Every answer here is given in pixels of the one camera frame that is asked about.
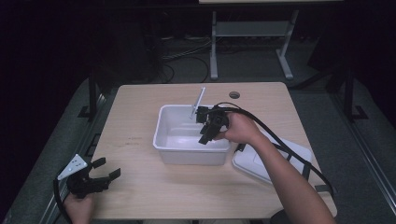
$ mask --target black cable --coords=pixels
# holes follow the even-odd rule
[[[207,37],[207,36],[197,37],[197,38],[184,37],[183,40],[185,40],[186,42],[201,44],[201,43],[207,42],[207,40],[210,40],[210,37]]]
[[[237,107],[238,109],[242,109],[242,108],[239,107],[238,105],[235,105],[235,104],[229,103],[229,102],[220,102],[220,103],[218,103],[218,104],[216,104],[216,105],[233,105],[233,106]]]
[[[53,196],[55,198],[55,202],[58,205],[59,211],[61,212],[62,216],[64,216],[64,219],[66,219],[66,221],[68,223],[72,223],[72,220],[70,219],[69,215],[67,215],[66,209],[64,208],[64,202],[61,199],[61,195],[59,193],[59,180],[57,178],[57,176],[55,176],[55,179],[52,182],[52,186],[53,186]]]
[[[274,145],[274,147],[275,147],[276,149],[288,153],[288,151],[285,150],[285,148],[283,148],[282,146],[280,146],[280,145],[278,145],[278,144],[275,144],[275,143],[273,143],[273,145]],[[288,157],[286,158],[286,160],[287,160],[287,161],[290,161],[291,158],[292,158],[291,154],[288,153]]]
[[[244,43],[242,41],[239,41],[239,43],[237,41],[235,41],[235,38],[224,38],[222,39],[222,41],[219,41],[219,46],[217,49],[217,53],[218,54],[236,54],[239,52],[243,52],[243,51],[247,51],[248,50],[248,44]]]
[[[171,65],[169,65],[169,64],[164,64],[163,66],[169,68],[169,69],[171,70],[171,72],[172,72],[171,77],[169,77],[169,78],[167,78],[165,72],[162,72],[162,73],[163,73],[163,76],[165,77],[165,81],[163,81],[163,78],[162,78],[162,76],[160,75],[160,79],[161,79],[162,83],[163,83],[163,84],[168,84],[169,82],[172,81],[172,79],[173,79],[174,76],[175,76],[175,69],[174,69]]]
[[[288,147],[282,140],[280,140],[279,137],[276,136],[275,133],[273,133],[261,120],[259,120],[256,116],[254,116],[253,114],[251,114],[250,112],[241,109],[241,108],[233,108],[233,107],[218,107],[216,109],[210,109],[207,112],[205,112],[204,114],[209,114],[209,113],[214,113],[214,112],[219,112],[219,111],[223,111],[223,112],[235,112],[235,113],[239,113],[239,114],[243,114],[245,116],[248,116],[249,118],[253,119],[254,121],[256,121],[256,123],[258,123],[262,128],[264,128],[264,130],[266,132],[268,132],[283,148],[285,148],[289,154],[291,154],[293,157],[295,157],[298,161],[300,161],[302,164],[308,166],[312,171],[314,171],[315,174],[317,174],[320,179],[323,180],[323,182],[329,187],[329,192],[330,194],[334,195],[334,190],[332,188],[332,184],[330,183],[330,181],[315,167],[311,164],[311,162],[306,161],[304,158],[302,158],[300,155],[298,155],[297,153],[295,153],[293,150],[291,150],[290,147]]]
[[[209,71],[209,65],[207,65],[207,63],[204,61],[204,60],[202,60],[202,59],[200,59],[200,58],[197,58],[197,57],[177,57],[177,58],[175,58],[175,59],[170,59],[170,60],[167,60],[168,62],[172,62],[172,61],[174,61],[174,60],[180,60],[180,59],[194,59],[194,60],[198,60],[198,61],[200,61],[204,66],[205,66],[205,70],[206,70],[206,72],[205,72],[205,77],[204,77],[204,79],[202,79],[201,81],[200,81],[200,83],[204,83],[206,80],[207,80],[207,78],[209,77],[209,73],[210,73],[210,71]]]
[[[55,224],[58,222],[58,219],[61,217],[62,214],[58,214],[58,216],[56,216],[56,218],[53,220],[52,224]]]
[[[184,56],[187,56],[187,55],[191,55],[193,53],[198,53],[198,52],[200,52],[200,51],[202,51],[204,49],[210,49],[210,46],[211,46],[210,44],[211,44],[211,41],[208,41],[204,45],[196,47],[194,49],[189,49],[187,51],[184,51],[184,52],[181,52],[181,53],[176,53],[174,55],[163,56],[163,59],[172,61],[174,59],[178,59],[178,58],[181,58],[181,57],[184,57]]]

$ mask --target dark background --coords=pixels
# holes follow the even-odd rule
[[[180,1],[160,2],[174,6]],[[196,3],[182,2],[184,6]],[[73,93],[90,73],[97,75],[102,92],[125,83],[147,83],[161,69],[160,37],[210,35],[209,9],[132,10],[158,1],[112,1],[106,7],[117,9],[107,11],[101,3],[0,3],[0,218],[12,205]],[[347,64],[396,126],[394,10],[392,4],[377,1],[347,1],[335,14],[303,10],[293,39],[315,40],[324,33],[310,65],[320,71],[337,62]],[[245,19],[255,19],[251,12],[260,14],[251,8],[251,18]],[[142,77],[144,72],[150,75]]]

